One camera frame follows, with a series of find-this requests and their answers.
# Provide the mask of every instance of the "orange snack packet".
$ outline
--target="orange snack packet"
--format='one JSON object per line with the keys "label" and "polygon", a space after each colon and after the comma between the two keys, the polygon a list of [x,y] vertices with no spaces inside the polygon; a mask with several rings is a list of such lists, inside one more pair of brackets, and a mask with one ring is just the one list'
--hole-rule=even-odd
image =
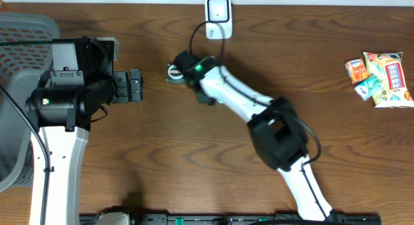
{"label": "orange snack packet", "polygon": [[369,76],[362,59],[348,61],[345,64],[345,67],[348,71],[348,75],[352,83],[359,83],[363,80],[366,80]]}

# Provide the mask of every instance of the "snack packet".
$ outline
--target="snack packet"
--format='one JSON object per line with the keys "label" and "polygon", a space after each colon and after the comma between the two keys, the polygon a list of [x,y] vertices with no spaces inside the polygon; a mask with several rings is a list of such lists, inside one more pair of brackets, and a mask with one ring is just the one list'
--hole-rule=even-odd
{"label": "snack packet", "polygon": [[362,97],[364,101],[368,100],[373,94],[384,88],[384,83],[377,76],[372,75],[359,85],[354,90]]}
{"label": "snack packet", "polygon": [[362,59],[348,61],[345,64],[352,83],[358,83],[368,78],[368,71]]}
{"label": "snack packet", "polygon": [[383,90],[373,94],[375,109],[414,108],[404,79],[401,60],[402,52],[372,54],[364,52],[368,73],[374,74],[384,82]]}

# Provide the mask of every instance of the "brown tabletop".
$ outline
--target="brown tabletop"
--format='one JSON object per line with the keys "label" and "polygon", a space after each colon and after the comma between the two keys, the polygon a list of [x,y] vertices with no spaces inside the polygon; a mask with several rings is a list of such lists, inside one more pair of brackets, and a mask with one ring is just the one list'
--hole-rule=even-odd
{"label": "brown tabletop", "polygon": [[[92,125],[82,213],[115,205],[170,213],[296,211],[280,174],[257,157],[244,121],[166,83],[166,63],[188,48],[204,6],[6,3],[1,10],[50,16],[65,38],[115,37],[115,69],[138,68],[144,76],[144,101],[112,105]],[[317,132],[323,152],[312,168],[332,207],[413,224],[414,111],[374,110],[354,92],[344,63],[362,51],[404,51],[414,93],[414,9],[235,5],[233,19],[224,64],[255,90],[287,97]],[[218,55],[219,41],[208,41],[202,28],[194,51]],[[314,155],[313,142],[308,148]],[[0,224],[28,224],[30,199],[31,188],[0,193]]]}

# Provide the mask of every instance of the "red label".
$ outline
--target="red label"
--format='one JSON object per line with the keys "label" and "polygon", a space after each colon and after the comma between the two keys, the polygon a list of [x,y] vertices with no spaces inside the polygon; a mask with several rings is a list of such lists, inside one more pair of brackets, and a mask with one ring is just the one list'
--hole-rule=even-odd
{"label": "red label", "polygon": [[374,61],[375,57],[374,57],[373,54],[368,54],[368,59],[369,59],[369,61]]}
{"label": "red label", "polygon": [[404,87],[404,79],[402,77],[400,63],[386,65],[386,71],[390,90]]}

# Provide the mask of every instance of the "led light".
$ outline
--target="led light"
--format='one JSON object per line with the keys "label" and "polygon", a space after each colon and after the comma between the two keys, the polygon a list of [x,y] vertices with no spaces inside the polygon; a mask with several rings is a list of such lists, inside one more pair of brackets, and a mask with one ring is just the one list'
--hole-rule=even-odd
{"label": "led light", "polygon": [[195,66],[195,70],[196,71],[200,71],[202,69],[202,66],[201,65],[197,65],[197,66]]}

